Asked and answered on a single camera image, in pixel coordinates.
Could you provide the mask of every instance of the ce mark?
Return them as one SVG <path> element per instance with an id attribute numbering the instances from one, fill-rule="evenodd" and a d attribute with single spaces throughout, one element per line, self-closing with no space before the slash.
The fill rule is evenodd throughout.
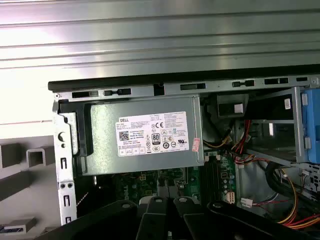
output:
<path id="1" fill-rule="evenodd" d="M 157 122 L 156 124 L 155 124 L 155 127 L 158 129 L 159 128 L 159 126 L 160 126 L 160 128 L 163 128 L 164 127 L 164 123 L 163 122 Z"/>

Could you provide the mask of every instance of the green circuit board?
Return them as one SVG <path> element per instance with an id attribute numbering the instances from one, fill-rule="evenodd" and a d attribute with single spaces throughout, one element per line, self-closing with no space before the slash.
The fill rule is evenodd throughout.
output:
<path id="1" fill-rule="evenodd" d="M 116 200 L 126 199 L 139 203 L 142 197 L 157 196 L 159 178 L 174 183 L 179 196 L 200 200 L 197 166 L 116 174 L 112 178 Z"/>
<path id="2" fill-rule="evenodd" d="M 227 202 L 227 193 L 234 192 L 236 195 L 236 165 L 231 154 L 223 151 L 210 151 L 205 152 L 205 156 L 215 157 L 218 171 L 217 182 L 220 199 Z"/>

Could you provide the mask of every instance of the white connector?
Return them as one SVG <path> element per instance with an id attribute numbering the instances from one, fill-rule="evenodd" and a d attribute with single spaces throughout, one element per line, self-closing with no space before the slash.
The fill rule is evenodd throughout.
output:
<path id="1" fill-rule="evenodd" d="M 227 201 L 229 204 L 234 204 L 234 203 L 236 202 L 236 200 L 235 200 L 235 192 L 233 192 L 233 191 L 227 192 L 227 194 L 226 194 L 226 201 Z"/>

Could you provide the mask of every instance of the warning label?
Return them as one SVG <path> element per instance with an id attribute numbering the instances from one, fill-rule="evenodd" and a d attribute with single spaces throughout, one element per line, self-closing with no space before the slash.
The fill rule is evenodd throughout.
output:
<path id="1" fill-rule="evenodd" d="M 120 117 L 115 129 L 119 157 L 189 150 L 185 111 Z"/>

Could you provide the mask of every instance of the sheet metal panel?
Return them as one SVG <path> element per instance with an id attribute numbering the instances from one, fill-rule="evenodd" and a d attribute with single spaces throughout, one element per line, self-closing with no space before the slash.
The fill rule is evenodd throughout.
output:
<path id="1" fill-rule="evenodd" d="M 318 64 L 319 17 L 315 0 L 2 0 L 0 77 L 38 87 Z"/>

